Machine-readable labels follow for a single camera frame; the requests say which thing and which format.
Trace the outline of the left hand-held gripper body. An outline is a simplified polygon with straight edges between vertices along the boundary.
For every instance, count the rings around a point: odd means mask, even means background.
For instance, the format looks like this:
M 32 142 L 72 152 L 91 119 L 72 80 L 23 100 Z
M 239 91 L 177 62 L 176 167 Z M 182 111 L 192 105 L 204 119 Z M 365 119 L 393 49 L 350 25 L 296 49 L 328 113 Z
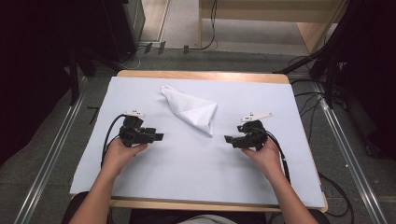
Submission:
M 132 110 L 124 113 L 124 117 L 125 119 L 120 127 L 119 136 L 126 147 L 154 142 L 149 141 L 150 135 L 154 133 L 145 133 L 146 128 L 142 126 L 143 117 L 145 117 L 143 113 Z

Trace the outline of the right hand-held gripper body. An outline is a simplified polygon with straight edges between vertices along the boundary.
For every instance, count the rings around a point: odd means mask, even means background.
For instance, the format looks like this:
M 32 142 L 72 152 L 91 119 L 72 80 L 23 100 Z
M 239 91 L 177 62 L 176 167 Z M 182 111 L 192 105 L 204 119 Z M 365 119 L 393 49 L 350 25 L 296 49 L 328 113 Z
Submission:
M 246 143 L 244 147 L 255 147 L 257 151 L 262 149 L 268 140 L 268 132 L 262 124 L 262 119 L 272 117 L 272 113 L 253 113 L 241 118 L 242 125 L 237 127 L 238 132 L 244 133 Z

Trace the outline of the white mesh laundry bag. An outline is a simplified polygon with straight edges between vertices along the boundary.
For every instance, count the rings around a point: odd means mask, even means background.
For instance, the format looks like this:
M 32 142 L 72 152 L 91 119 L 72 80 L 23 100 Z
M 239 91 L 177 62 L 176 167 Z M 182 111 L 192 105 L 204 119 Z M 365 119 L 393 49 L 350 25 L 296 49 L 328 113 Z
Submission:
M 178 91 L 169 85 L 162 86 L 161 92 L 174 114 L 200 131 L 213 134 L 211 122 L 218 107 L 217 103 Z

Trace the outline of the person's left hand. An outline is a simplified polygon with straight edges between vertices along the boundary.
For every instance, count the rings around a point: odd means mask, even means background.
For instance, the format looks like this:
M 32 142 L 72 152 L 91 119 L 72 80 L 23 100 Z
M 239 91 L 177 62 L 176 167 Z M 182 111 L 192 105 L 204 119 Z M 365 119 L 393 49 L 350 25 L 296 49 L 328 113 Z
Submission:
M 144 151 L 147 147 L 147 144 L 126 147 L 120 138 L 116 138 L 109 144 L 106 151 L 101 174 L 110 177 L 118 176 L 133 157 Z

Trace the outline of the person's right hand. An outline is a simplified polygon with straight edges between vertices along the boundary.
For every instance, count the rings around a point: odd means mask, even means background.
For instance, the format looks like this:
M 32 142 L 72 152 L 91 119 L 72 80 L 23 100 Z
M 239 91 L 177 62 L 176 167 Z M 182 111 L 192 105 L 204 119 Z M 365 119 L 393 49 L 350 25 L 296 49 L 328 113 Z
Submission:
M 255 162 L 269 180 L 283 175 L 279 151 L 272 140 L 268 139 L 259 151 L 242 148 L 242 152 Z

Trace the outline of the black metal stand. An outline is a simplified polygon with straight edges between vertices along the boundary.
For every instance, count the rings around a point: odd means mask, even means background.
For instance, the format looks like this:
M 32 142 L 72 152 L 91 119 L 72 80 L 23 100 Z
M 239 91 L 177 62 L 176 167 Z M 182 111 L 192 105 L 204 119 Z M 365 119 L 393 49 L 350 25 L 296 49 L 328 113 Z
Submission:
M 328 107 L 330 109 L 333 109 L 332 90 L 335 76 L 339 72 L 339 58 L 339 50 L 337 49 L 337 47 L 330 43 L 327 43 L 321 49 L 308 56 L 304 56 L 296 63 L 292 63 L 286 68 L 275 71 L 275 74 L 286 75 L 304 65 L 314 62 L 314 65 L 309 71 L 309 76 L 313 79 L 318 79 L 323 74 L 326 75 L 324 84 L 324 98 Z
M 82 71 L 85 77 L 93 77 L 95 75 L 96 68 L 93 65 L 92 60 L 95 60 L 114 70 L 115 72 L 121 71 L 121 67 L 119 65 L 116 65 L 115 63 L 87 47 L 70 49 L 68 52 L 68 58 L 71 90 L 70 105 L 74 105 L 77 102 L 78 97 L 81 95 L 78 84 L 78 69 Z

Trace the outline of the person's dark and grey clothing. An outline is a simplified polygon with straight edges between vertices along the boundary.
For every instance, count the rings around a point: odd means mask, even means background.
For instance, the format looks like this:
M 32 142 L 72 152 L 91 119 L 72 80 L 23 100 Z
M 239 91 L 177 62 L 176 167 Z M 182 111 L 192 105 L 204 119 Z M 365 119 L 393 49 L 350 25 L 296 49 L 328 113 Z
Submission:
M 64 213 L 62 224 L 69 224 L 82 205 L 88 191 L 77 194 Z M 330 224 L 319 210 L 309 209 L 318 224 Z M 198 214 L 199 211 L 132 209 L 129 224 L 269 224 L 265 213 L 220 212 L 219 214 Z

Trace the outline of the black cabinet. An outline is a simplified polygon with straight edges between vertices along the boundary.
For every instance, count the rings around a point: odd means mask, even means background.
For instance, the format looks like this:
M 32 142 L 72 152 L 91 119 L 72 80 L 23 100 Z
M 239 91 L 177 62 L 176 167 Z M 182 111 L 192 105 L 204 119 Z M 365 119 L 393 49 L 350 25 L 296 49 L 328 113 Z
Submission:
M 125 61 L 137 52 L 146 16 L 142 0 L 102 0 L 110 28 L 115 61 Z

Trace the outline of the light wooden bench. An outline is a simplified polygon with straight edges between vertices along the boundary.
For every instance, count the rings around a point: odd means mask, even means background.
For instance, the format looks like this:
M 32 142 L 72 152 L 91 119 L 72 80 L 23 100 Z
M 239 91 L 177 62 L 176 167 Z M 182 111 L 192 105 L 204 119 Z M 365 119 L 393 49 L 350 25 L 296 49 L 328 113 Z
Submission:
M 296 22 L 307 51 L 319 49 L 330 27 L 341 20 L 349 0 L 217 0 L 224 20 Z

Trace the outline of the metal floor rail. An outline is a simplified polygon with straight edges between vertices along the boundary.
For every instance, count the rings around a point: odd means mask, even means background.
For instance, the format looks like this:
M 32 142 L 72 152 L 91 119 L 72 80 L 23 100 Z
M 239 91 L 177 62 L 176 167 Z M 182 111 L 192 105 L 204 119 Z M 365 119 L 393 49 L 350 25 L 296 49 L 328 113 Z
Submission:
M 90 83 L 88 77 L 83 77 L 79 82 L 78 90 L 80 95 L 73 105 L 70 105 L 64 117 L 61 127 L 59 128 L 54 141 L 52 142 L 48 154 L 44 159 L 35 181 L 29 188 L 29 191 L 23 201 L 21 209 L 14 220 L 14 224 L 29 224 L 35 208 L 42 196 L 42 193 L 50 179 L 50 175 L 64 147 L 64 142 L 71 130 L 71 127 L 77 117 L 85 97 L 87 86 Z
M 366 210 L 372 220 L 373 224 L 389 224 L 379 200 L 377 199 L 371 184 L 369 183 L 366 175 L 361 169 L 361 165 L 355 156 L 351 145 L 349 144 L 344 130 L 330 106 L 323 102 L 321 108 L 324 115 L 332 129 L 334 138 L 343 154 L 346 161 L 347 169 L 349 170 L 361 199 L 366 207 Z

